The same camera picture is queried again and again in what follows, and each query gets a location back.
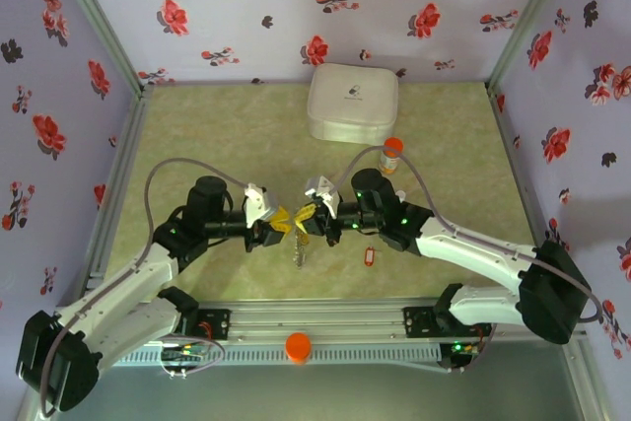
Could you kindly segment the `orange capped pill bottle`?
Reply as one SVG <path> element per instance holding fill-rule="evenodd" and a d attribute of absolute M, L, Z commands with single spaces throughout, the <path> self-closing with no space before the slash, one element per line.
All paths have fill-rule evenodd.
<path fill-rule="evenodd" d="M 386 175 L 393 174 L 398 168 L 403 142 L 397 137 L 388 137 L 380 154 L 379 167 Z"/>

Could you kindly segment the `white square lidded box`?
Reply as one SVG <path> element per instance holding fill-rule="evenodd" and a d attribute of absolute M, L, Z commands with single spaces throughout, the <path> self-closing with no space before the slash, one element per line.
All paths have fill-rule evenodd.
<path fill-rule="evenodd" d="M 384 68 L 334 63 L 313 74 L 307 118 L 319 140 L 381 145 L 393 135 L 398 109 L 398 78 Z"/>

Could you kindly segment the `orange round cap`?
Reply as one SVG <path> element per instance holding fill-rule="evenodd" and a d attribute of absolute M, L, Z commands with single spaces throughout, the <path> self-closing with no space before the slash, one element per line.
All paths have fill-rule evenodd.
<path fill-rule="evenodd" d="M 303 332 L 294 332 L 285 341 L 287 358 L 296 365 L 306 364 L 312 353 L 310 338 Z"/>

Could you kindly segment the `small electronics board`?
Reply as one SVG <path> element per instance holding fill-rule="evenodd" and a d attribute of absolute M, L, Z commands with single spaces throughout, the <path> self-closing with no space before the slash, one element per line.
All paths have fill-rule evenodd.
<path fill-rule="evenodd" d="M 186 378 L 202 366 L 207 354 L 207 347 L 200 342 L 163 342 L 160 365 L 170 378 Z"/>
<path fill-rule="evenodd" d="M 449 373 L 463 373 L 478 358 L 479 342 L 441 343 L 439 365 Z"/>

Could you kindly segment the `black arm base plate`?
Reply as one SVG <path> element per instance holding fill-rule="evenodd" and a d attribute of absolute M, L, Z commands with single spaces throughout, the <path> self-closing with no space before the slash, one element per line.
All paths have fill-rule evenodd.
<path fill-rule="evenodd" d="M 231 315 L 228 309 L 198 309 L 183 315 L 175 332 L 207 340 L 226 341 Z"/>
<path fill-rule="evenodd" d="M 406 307 L 402 310 L 407 338 L 466 338 L 486 337 L 492 325 L 465 325 L 449 312 L 437 312 L 433 307 Z"/>

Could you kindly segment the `aluminium frame rail long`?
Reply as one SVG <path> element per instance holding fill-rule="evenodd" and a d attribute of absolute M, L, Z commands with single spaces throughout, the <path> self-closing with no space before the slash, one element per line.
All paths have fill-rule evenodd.
<path fill-rule="evenodd" d="M 489 323 L 499 333 L 520 339 L 539 339 L 517 310 L 515 302 L 493 294 L 479 293 L 449 305 L 436 299 L 381 300 L 261 300 L 198 303 L 187 295 L 157 297 L 149 303 L 100 301 L 90 309 L 78 301 L 55 312 L 56 323 L 73 333 L 81 332 L 93 350 L 108 342 L 146 343 L 175 330 L 183 315 L 198 309 L 228 309 L 232 312 L 229 345 L 280 344 L 294 332 L 303 332 L 315 344 L 396 344 L 469 341 L 466 338 L 407 338 L 402 310 L 433 307 L 449 312 L 465 325 Z"/>

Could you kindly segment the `aluminium side rail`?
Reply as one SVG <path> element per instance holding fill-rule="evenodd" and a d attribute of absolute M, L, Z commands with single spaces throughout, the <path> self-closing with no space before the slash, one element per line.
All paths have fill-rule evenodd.
<path fill-rule="evenodd" d="M 105 185 L 105 195 L 88 247 L 86 269 L 79 287 L 81 296 L 90 293 L 105 280 L 109 256 L 154 89 L 154 86 L 144 87 L 139 98 L 131 103 L 119 136 L 112 169 Z"/>

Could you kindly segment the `aluminium corner post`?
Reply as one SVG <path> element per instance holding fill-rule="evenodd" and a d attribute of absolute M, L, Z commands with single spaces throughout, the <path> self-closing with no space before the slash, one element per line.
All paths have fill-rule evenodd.
<path fill-rule="evenodd" d="M 76 1 L 90 22 L 93 30 L 99 37 L 99 40 L 107 51 L 110 59 L 124 78 L 129 89 L 133 92 L 135 97 L 140 98 L 143 94 L 144 87 L 137 79 L 132 63 L 126 54 L 123 45 L 119 41 L 111 23 L 109 22 L 99 0 Z"/>
<path fill-rule="evenodd" d="M 526 34 L 534 24 L 536 17 L 547 0 L 528 0 L 523 12 L 504 47 L 489 80 L 485 83 L 488 94 L 495 93 L 510 66 L 519 55 L 519 50 L 526 41 Z"/>

